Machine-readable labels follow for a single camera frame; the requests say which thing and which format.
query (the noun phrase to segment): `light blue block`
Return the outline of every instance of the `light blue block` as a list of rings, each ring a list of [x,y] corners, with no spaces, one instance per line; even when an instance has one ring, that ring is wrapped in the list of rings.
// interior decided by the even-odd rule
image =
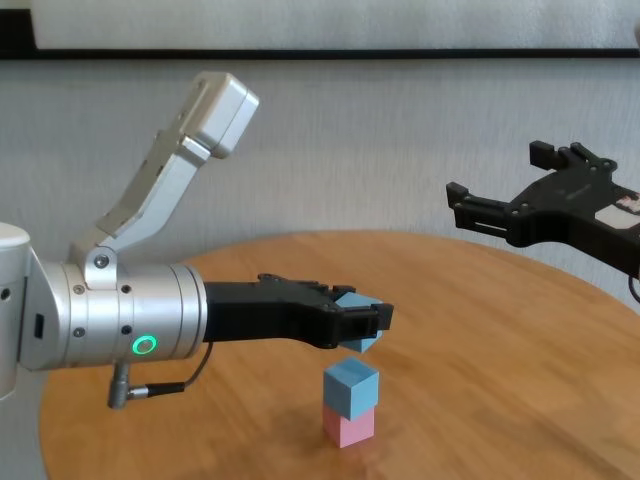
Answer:
[[[378,404],[380,374],[355,357],[324,371],[324,403],[354,420]]]
[[[371,297],[365,297],[364,295],[360,295],[358,293],[349,292],[344,294],[336,301],[336,305],[343,308],[348,307],[363,307],[370,306],[376,303],[382,303],[380,300]],[[376,343],[378,339],[382,336],[382,331],[378,331],[378,335],[376,338],[364,338],[362,340],[349,340],[347,342],[340,342],[340,346],[344,348],[348,348],[349,350],[353,350],[358,353],[366,352],[371,345]]]

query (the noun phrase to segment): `gray wall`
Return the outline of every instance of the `gray wall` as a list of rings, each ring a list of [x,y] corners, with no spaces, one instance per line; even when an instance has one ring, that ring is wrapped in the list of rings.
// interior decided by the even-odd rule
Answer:
[[[0,8],[30,8],[31,0],[0,0]]]
[[[455,230],[444,186],[511,199],[543,174],[528,163],[535,139],[581,141],[620,161],[619,183],[640,187],[634,61],[4,62],[0,221],[28,230],[41,256],[63,259],[122,193],[203,69],[233,72],[261,108],[236,154],[204,168],[166,229],[128,260],[179,260],[315,229],[409,230],[506,248]],[[568,247],[521,253],[632,305],[623,275]],[[2,479],[43,475],[43,378],[21,372],[0,408]]]

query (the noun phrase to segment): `cable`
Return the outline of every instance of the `cable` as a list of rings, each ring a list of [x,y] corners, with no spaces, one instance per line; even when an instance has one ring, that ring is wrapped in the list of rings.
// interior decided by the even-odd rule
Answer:
[[[209,342],[207,345],[207,351],[200,360],[200,365],[196,368],[196,371],[193,372],[193,375],[189,377],[186,382],[171,382],[171,383],[148,383],[145,385],[147,389],[147,398],[156,397],[158,395],[168,395],[170,393],[181,393],[184,392],[187,387],[191,386],[193,382],[196,381],[204,366],[207,364],[209,357],[211,356],[211,351],[213,350],[213,342]]]
[[[631,295],[636,300],[636,302],[640,303],[640,295],[636,291],[636,287],[633,284],[633,277],[631,275],[629,275],[629,291],[631,292]]]
[[[198,368],[196,368],[196,371],[193,372],[193,375],[191,375],[191,377],[189,377],[189,380],[184,382],[184,388],[187,388],[188,386],[193,384],[193,382],[196,381],[196,379],[198,378],[200,373],[202,373],[202,369],[204,369],[204,366],[207,364],[207,361],[209,360],[209,357],[211,356],[211,351],[212,350],[213,350],[213,342],[209,342],[209,344],[207,345],[207,351],[205,352],[204,357],[202,357],[202,361],[200,362],[200,365],[198,365]]]

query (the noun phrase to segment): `round table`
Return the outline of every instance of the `round table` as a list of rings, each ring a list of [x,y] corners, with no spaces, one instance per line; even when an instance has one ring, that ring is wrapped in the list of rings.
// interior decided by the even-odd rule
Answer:
[[[110,368],[53,372],[52,480],[640,478],[640,322],[582,280],[406,233],[268,238],[189,263],[210,281],[266,272],[393,303],[360,357],[380,371],[375,437],[339,449],[322,430],[323,369],[354,352],[220,343],[185,393],[122,411],[106,406]],[[203,352],[135,365],[132,381],[184,380]]]

